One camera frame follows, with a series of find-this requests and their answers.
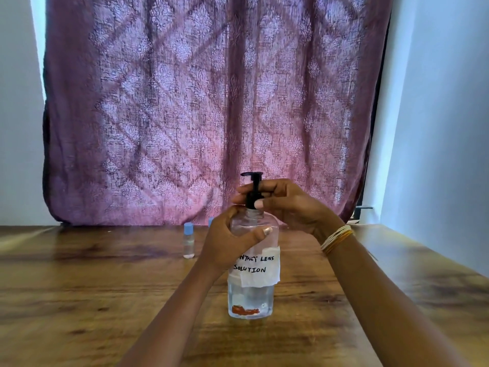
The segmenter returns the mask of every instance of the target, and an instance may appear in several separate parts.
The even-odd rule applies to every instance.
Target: pink curtain
[[[391,0],[47,0],[46,203],[74,225],[204,224],[244,171],[343,217]]]

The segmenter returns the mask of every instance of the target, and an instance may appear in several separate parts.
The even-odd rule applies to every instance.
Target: pump nozzle
[[[248,192],[246,195],[247,208],[256,210],[255,201],[262,200],[264,198],[263,195],[258,191],[258,185],[260,184],[260,181],[262,181],[262,175],[262,172],[246,172],[241,174],[241,176],[250,176],[251,181],[253,182],[253,191]]]

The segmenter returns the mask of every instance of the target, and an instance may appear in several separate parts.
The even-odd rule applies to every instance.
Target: small bottle
[[[243,173],[241,176],[251,176],[253,191],[247,194],[246,211],[232,219],[231,233],[240,236],[256,227],[272,227],[272,233],[244,253],[229,269],[228,313],[234,318],[251,320],[268,317],[273,311],[273,290],[280,279],[279,224],[273,215],[255,209],[255,201],[263,198],[258,191],[262,173]]]
[[[183,225],[183,257],[185,259],[191,259],[195,256],[194,242],[194,225],[191,222],[186,222]]]

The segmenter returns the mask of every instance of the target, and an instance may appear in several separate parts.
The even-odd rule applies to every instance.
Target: paper label
[[[280,247],[264,248],[261,255],[242,255],[228,281],[241,287],[266,287],[280,281]]]

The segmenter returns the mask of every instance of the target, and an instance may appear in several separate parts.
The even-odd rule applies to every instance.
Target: blue cap
[[[186,222],[183,225],[183,234],[185,234],[186,236],[194,234],[194,225],[191,222]]]

